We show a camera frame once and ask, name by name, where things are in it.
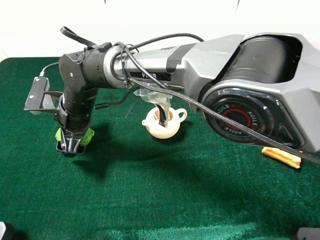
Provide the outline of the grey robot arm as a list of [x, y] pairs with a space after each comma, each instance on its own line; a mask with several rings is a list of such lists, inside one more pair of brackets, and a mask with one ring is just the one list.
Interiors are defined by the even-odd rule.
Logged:
[[89, 124], [98, 89], [135, 79], [182, 89], [193, 112], [204, 105], [291, 148], [320, 151], [320, 51], [300, 34], [232, 34], [145, 52], [107, 43], [64, 54], [58, 67], [71, 130]]

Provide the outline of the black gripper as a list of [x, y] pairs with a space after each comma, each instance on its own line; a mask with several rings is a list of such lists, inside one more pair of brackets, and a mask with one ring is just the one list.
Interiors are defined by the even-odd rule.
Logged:
[[55, 120], [60, 125], [60, 139], [57, 140], [56, 150], [67, 158], [82, 155], [86, 150], [82, 141], [91, 126], [91, 113], [71, 113], [65, 108], [62, 99], [59, 100], [57, 110]]

